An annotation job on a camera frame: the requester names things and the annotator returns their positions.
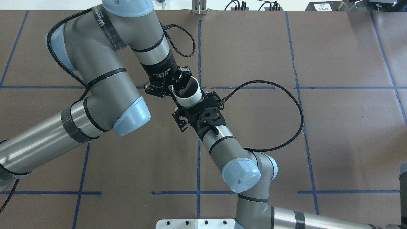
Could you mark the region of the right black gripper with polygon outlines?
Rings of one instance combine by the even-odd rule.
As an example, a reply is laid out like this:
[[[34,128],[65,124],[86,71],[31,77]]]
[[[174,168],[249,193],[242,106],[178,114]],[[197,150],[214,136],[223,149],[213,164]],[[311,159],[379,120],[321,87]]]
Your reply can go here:
[[[222,99],[217,93],[204,93],[202,102],[188,109],[177,106],[175,112],[172,113],[172,117],[181,132],[186,131],[191,126],[201,140],[209,131],[219,137],[220,129],[218,127],[226,125],[225,119],[220,113],[223,110],[221,102]]]

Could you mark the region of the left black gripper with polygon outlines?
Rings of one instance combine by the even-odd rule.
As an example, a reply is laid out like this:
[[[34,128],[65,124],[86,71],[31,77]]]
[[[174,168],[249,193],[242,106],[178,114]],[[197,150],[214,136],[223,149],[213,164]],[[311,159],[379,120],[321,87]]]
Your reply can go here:
[[[174,86],[176,92],[187,87],[192,72],[189,67],[179,67],[173,54],[170,52],[157,64],[141,64],[147,73],[149,81],[144,84],[147,94],[164,98],[171,96],[170,86]]]

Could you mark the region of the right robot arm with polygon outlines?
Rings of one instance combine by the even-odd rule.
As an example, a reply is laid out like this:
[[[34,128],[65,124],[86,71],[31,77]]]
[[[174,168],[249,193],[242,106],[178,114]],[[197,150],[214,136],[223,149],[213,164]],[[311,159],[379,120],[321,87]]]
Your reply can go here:
[[[406,123],[384,89],[244,87],[225,109],[210,103],[192,126],[223,180],[238,194],[236,229],[378,229],[393,218],[355,223],[322,216],[327,207],[362,214],[352,194],[399,189],[397,223],[406,228]]]

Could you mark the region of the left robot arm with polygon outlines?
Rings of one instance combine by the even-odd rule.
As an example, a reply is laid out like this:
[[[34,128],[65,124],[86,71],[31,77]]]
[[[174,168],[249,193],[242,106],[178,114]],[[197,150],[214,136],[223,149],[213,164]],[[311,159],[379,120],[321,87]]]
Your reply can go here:
[[[61,112],[1,142],[1,191],[39,166],[113,130],[124,136],[151,115],[118,51],[131,48],[148,76],[145,92],[156,97],[189,97],[192,74],[180,67],[174,46],[150,0],[104,0],[71,15],[48,32],[45,43],[55,62],[76,79],[84,93]]]

